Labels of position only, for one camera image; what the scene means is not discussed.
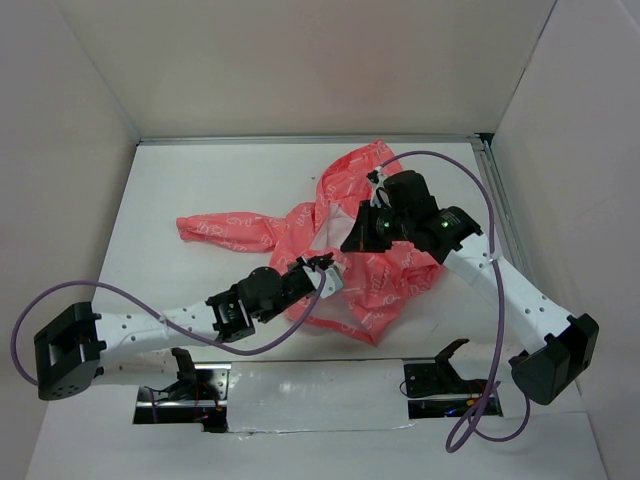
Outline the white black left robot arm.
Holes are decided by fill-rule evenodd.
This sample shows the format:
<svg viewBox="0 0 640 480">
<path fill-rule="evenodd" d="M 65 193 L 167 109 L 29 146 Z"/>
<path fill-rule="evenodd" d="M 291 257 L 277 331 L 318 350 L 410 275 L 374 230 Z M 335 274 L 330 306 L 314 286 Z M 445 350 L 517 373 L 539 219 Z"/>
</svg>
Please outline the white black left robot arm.
<svg viewBox="0 0 640 480">
<path fill-rule="evenodd" d="M 190 346 L 208 345 L 234 355 L 254 356 L 282 343 L 309 317 L 319 300 L 343 287 L 331 255 L 300 257 L 287 271 L 254 269 L 228 290 L 191 306 L 158 312 L 131 294 L 114 293 L 140 308 L 135 314 L 98 313 L 91 303 L 67 307 L 34 336 L 40 399 L 56 401 L 93 384 L 136 385 L 165 390 L 176 399 L 196 390 Z M 244 351 L 234 342 L 255 332 L 297 302 L 308 305 L 280 337 Z"/>
</svg>

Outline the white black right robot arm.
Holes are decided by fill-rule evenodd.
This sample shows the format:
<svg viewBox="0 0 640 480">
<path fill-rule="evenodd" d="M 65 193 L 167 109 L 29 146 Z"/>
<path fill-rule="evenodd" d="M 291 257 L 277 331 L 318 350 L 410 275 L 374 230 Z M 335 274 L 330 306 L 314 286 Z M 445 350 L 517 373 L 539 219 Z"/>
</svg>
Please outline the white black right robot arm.
<svg viewBox="0 0 640 480">
<path fill-rule="evenodd" d="M 575 316 L 538 290 L 503 256 L 463 209 L 441 208 L 423 176 L 413 170 L 367 176 L 370 199 L 360 203 L 344 253 L 384 253 L 409 242 L 464 280 L 497 307 L 524 350 L 509 361 L 522 393 L 551 404 L 591 364 L 599 334 L 588 314 Z"/>
</svg>

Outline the pink hooded jacket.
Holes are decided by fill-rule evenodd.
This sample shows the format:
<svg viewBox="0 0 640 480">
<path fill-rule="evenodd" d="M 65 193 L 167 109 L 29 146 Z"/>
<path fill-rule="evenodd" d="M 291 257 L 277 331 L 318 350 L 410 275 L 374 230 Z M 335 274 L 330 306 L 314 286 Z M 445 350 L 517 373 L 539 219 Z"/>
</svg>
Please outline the pink hooded jacket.
<svg viewBox="0 0 640 480">
<path fill-rule="evenodd" d="M 433 288 L 444 271 L 408 242 L 381 254 L 339 250 L 360 202 L 371 196 L 367 173 L 392 156 L 389 146 L 376 140 L 330 165 L 317 183 L 314 200 L 298 204 L 284 217 L 254 212 L 180 217 L 179 236 L 237 253 L 268 253 L 270 267 L 279 272 L 301 256 L 332 254 L 344 286 L 320 301 L 307 322 L 376 345 L 407 302 Z"/>
</svg>

